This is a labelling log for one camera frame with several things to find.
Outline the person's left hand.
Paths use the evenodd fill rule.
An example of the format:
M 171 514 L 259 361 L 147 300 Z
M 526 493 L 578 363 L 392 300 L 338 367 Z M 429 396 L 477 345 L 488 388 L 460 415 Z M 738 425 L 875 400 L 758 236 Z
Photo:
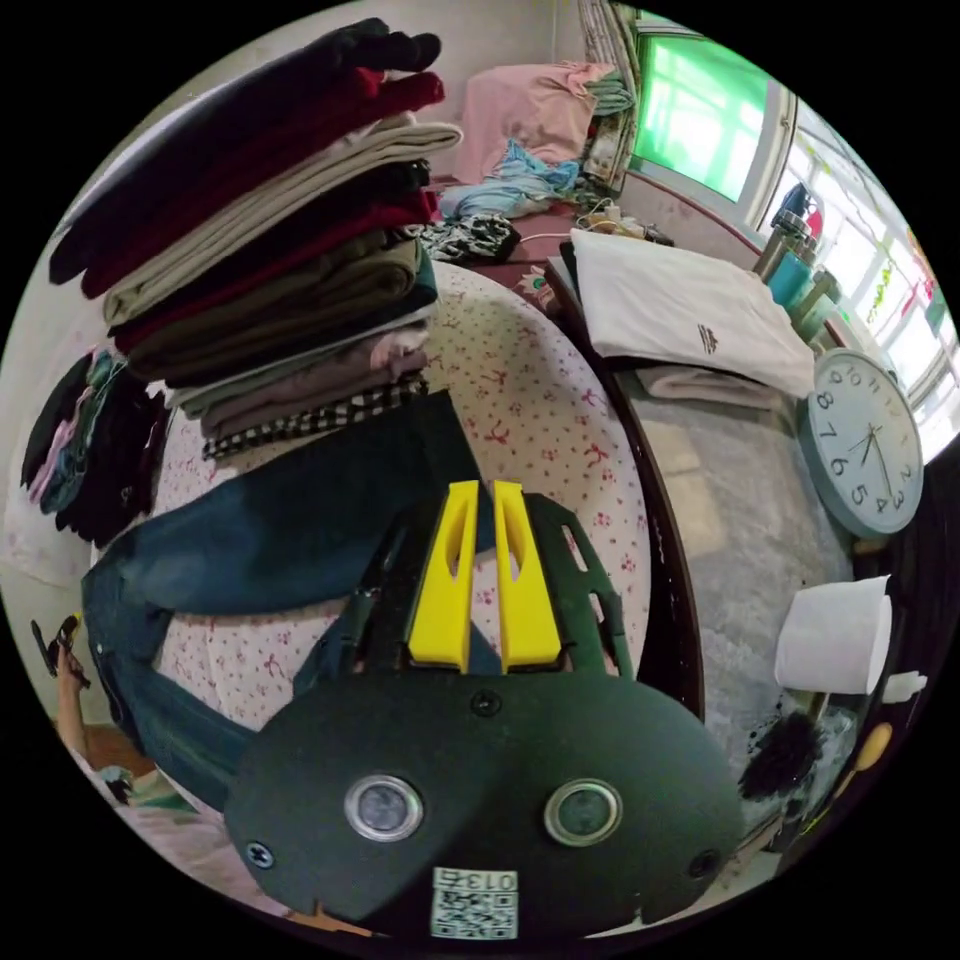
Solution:
M 59 648 L 57 666 L 56 728 L 62 743 L 84 761 L 89 760 L 88 741 L 81 709 L 85 677 L 76 658 Z

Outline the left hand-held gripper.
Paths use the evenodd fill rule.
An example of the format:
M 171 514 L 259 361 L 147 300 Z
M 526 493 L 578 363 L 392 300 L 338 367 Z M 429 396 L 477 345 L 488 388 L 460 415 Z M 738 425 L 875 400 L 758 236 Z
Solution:
M 43 659 L 49 675 L 53 678 L 58 677 L 58 664 L 60 652 L 64 651 L 67 655 L 73 656 L 73 645 L 76 635 L 82 625 L 82 614 L 74 613 L 68 615 L 60 624 L 55 635 L 47 641 L 44 638 L 42 630 L 36 620 L 30 620 L 30 629 L 37 643 L 38 650 Z

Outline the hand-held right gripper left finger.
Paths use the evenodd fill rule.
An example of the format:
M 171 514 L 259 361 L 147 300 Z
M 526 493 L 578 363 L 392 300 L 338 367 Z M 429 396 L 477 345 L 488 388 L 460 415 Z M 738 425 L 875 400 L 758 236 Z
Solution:
M 479 483 L 448 486 L 423 567 L 408 635 L 415 664 L 465 671 L 468 667 Z

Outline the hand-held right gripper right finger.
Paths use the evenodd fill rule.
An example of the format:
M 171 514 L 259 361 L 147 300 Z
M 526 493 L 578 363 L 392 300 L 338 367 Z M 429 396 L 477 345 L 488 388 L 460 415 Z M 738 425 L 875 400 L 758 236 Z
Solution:
M 522 486 L 496 481 L 493 503 L 502 670 L 551 668 L 562 645 Z

